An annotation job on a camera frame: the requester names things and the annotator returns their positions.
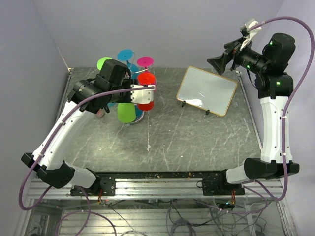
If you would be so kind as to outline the red plastic wine glass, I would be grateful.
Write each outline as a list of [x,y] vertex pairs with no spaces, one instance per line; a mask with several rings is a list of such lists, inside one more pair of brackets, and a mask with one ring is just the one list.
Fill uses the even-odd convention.
[[[150,72],[143,72],[137,77],[139,85],[154,85],[156,86],[156,77]],[[149,111],[154,107],[154,101],[151,101],[148,104],[137,104],[137,108],[141,111]]]

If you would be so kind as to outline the pink plastic wine glass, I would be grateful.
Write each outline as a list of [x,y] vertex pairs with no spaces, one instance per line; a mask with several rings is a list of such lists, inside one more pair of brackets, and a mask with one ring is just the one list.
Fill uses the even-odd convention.
[[154,59],[152,57],[148,57],[148,56],[145,56],[145,57],[141,57],[137,60],[137,64],[140,66],[140,67],[143,67],[144,68],[144,71],[140,72],[139,75],[143,72],[150,72],[149,71],[149,68],[151,68],[154,64]]

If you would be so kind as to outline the green plastic wine glass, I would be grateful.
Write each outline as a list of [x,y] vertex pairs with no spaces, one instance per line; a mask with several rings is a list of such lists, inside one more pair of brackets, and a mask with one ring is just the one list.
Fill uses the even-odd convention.
[[109,59],[112,59],[111,57],[102,57],[98,60],[97,64],[96,64],[96,67],[97,69],[100,71],[104,65],[104,63],[109,60]]

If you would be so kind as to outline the blue plastic wine glass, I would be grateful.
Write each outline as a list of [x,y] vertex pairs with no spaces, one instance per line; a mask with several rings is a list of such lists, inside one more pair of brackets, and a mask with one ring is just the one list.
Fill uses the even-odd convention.
[[135,53],[131,49],[124,49],[120,51],[117,55],[118,60],[125,61],[126,65],[128,66],[130,72],[131,72],[131,78],[137,79],[137,76],[139,74],[139,68],[136,66],[133,61],[135,59]]

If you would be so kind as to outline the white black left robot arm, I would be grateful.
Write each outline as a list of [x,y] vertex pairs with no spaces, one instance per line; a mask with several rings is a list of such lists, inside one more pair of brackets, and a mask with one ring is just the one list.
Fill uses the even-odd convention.
[[46,139],[33,153],[25,153],[22,162],[49,187],[60,189],[71,184],[82,187],[89,195],[97,194],[103,188],[101,177],[92,170],[66,163],[66,148],[108,103],[130,101],[130,77],[127,65],[109,58],[94,78],[78,81]]

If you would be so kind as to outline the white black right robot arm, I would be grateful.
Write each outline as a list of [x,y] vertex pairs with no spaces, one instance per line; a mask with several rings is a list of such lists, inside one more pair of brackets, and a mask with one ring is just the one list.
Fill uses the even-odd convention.
[[287,131],[289,113],[285,105],[293,93],[293,79],[285,69],[296,46],[295,39],[285,33],[275,33],[262,53],[251,49],[252,42],[245,37],[224,45],[219,57],[207,62],[223,74],[226,65],[233,62],[232,70],[241,66],[255,74],[254,86],[258,91],[263,113],[263,145],[259,158],[247,158],[244,164],[226,170],[226,177],[217,182],[217,189],[226,195],[240,184],[256,179],[278,179],[299,172],[300,166],[292,161]]

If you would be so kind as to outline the chrome wine glass rack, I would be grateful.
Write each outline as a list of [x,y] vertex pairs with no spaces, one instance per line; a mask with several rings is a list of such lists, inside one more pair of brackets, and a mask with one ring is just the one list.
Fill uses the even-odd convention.
[[[143,68],[143,67],[140,67],[138,64],[136,64],[136,66],[138,66],[138,68],[139,68],[139,73],[142,72],[142,71],[144,71],[144,68]],[[135,119],[133,122],[128,123],[128,124],[130,124],[130,125],[139,123],[139,122],[143,119],[144,113],[145,113],[144,111],[139,110],[139,109],[137,108],[137,105],[134,105],[134,107],[135,107],[135,112],[136,112],[136,119]]]

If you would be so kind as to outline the pink capped spice bottle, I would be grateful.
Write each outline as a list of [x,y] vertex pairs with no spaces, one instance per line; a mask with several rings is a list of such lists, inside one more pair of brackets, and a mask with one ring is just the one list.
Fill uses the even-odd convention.
[[104,112],[103,110],[99,110],[99,111],[97,112],[97,114],[96,114],[96,116],[97,116],[98,118],[102,118],[102,117],[104,117],[104,115],[105,115],[105,112]]

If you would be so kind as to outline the yellow framed whiteboard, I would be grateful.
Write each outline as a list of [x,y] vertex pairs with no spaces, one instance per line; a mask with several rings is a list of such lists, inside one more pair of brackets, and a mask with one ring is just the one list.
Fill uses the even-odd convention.
[[189,66],[176,98],[187,105],[223,117],[227,113],[237,86],[235,80]]

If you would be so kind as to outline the aluminium mounting rail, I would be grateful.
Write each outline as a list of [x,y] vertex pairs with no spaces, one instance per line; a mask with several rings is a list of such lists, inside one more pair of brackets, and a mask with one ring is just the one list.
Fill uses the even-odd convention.
[[[214,190],[202,190],[201,179],[117,179],[115,180],[115,195],[106,196],[106,191],[101,195],[102,199],[208,199],[208,198],[230,198],[232,190],[227,193],[215,194]],[[262,181],[261,183],[276,197],[279,197],[283,192],[283,186],[280,180]],[[266,191],[256,182],[247,183],[244,186],[258,192],[262,196],[268,198]],[[48,187],[41,180],[34,179],[31,181],[29,190],[26,196],[29,199],[39,199],[41,194]],[[74,190],[71,184],[66,185],[61,189],[51,188],[43,199],[79,199],[83,193],[75,196],[71,193]],[[236,197],[259,197],[258,194],[249,191],[248,189],[235,190]]]

